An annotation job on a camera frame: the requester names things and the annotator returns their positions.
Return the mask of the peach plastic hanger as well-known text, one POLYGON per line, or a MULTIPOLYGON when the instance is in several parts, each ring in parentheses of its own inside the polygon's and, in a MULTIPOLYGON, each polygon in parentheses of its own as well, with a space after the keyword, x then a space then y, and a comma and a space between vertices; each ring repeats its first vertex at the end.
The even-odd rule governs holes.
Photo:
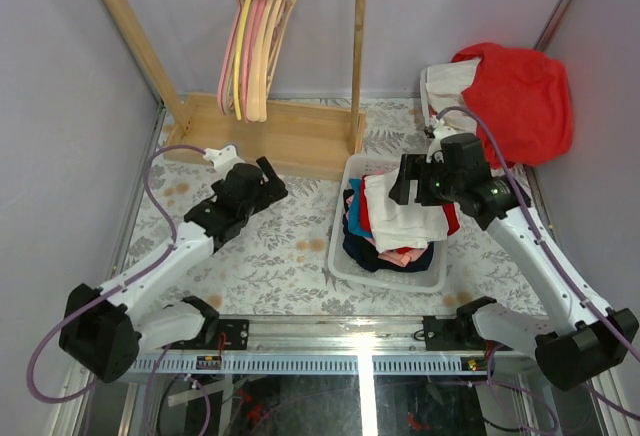
POLYGON ((297 0, 265 0, 252 43, 246 116, 250 122, 267 120, 267 100, 284 35, 297 0))

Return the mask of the white t shirt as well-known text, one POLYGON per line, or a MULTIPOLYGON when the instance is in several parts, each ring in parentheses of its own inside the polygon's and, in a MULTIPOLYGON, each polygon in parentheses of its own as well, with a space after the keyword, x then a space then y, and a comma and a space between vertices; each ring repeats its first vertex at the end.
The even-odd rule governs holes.
POLYGON ((431 243, 445 241, 459 229, 455 209, 451 205, 421 206, 410 202, 399 205, 389 194, 396 183, 399 169, 366 175, 363 179, 367 218, 376 251, 427 249, 431 243))

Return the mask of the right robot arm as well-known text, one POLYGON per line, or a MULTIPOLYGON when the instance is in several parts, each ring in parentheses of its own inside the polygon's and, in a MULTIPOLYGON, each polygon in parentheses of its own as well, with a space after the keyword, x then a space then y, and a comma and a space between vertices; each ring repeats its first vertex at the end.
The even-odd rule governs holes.
POLYGON ((545 321, 491 300, 456 325, 458 343, 478 350, 490 340, 534 359, 547 380, 567 391, 637 356, 639 321, 594 291, 543 227, 511 173, 495 176, 478 137, 444 138, 440 157, 405 154, 389 197, 399 205, 456 203, 516 263, 542 303, 545 321))

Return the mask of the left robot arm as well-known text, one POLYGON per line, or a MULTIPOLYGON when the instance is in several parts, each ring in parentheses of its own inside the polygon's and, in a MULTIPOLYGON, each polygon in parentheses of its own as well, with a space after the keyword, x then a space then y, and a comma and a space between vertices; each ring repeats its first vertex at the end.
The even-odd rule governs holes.
POLYGON ((255 163, 216 162, 220 179, 211 197, 192 207, 168 238, 144 259, 98 288, 69 295, 59 346, 99 381, 123 376, 139 355, 177 346, 208 350, 219 340, 219 313, 188 296, 157 311, 162 293, 192 267, 235 239, 249 219, 284 199, 285 183, 266 157, 255 163))

